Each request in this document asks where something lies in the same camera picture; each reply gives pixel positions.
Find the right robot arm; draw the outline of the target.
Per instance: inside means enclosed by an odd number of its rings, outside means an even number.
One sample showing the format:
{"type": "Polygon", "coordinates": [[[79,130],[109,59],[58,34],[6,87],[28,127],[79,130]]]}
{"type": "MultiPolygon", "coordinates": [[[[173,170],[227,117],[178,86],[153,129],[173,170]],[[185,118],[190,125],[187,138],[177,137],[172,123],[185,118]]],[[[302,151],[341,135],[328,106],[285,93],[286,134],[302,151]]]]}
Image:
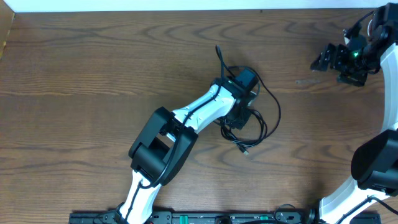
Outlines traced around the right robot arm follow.
{"type": "Polygon", "coordinates": [[[367,14],[366,35],[362,21],[343,31],[343,44],[328,44],[310,68],[339,73],[338,82],[362,87],[370,74],[382,72],[384,109],[379,134],[353,154],[350,176],[308,212],[306,223],[379,223],[378,214],[366,209],[378,203],[392,213],[385,201],[397,196],[397,3],[389,2],[367,14]]]}

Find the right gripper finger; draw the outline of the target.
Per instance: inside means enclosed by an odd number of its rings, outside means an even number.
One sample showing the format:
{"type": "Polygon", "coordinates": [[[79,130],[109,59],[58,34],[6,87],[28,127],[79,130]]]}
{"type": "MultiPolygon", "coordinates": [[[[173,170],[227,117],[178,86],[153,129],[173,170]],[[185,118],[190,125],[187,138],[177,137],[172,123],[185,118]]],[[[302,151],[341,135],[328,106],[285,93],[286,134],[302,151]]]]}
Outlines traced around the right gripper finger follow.
{"type": "Polygon", "coordinates": [[[314,71],[325,72],[328,70],[330,63],[330,54],[320,54],[310,65],[310,69],[314,71]]]}
{"type": "Polygon", "coordinates": [[[321,62],[331,62],[336,54],[337,46],[328,44],[320,54],[321,62]]]}

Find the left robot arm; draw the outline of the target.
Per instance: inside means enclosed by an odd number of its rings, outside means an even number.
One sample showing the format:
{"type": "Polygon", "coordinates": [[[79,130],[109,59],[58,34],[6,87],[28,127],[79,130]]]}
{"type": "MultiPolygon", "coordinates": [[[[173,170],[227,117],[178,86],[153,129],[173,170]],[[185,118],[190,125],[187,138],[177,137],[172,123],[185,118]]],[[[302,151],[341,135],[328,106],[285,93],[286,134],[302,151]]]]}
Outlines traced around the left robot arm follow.
{"type": "Polygon", "coordinates": [[[217,78],[210,89],[189,105],[154,111],[129,150],[132,184],[126,201],[118,208],[117,223],[145,223],[154,200],[164,185],[187,160],[200,131],[218,121],[228,129],[242,129],[256,97],[259,80],[243,69],[235,77],[217,78]]]}

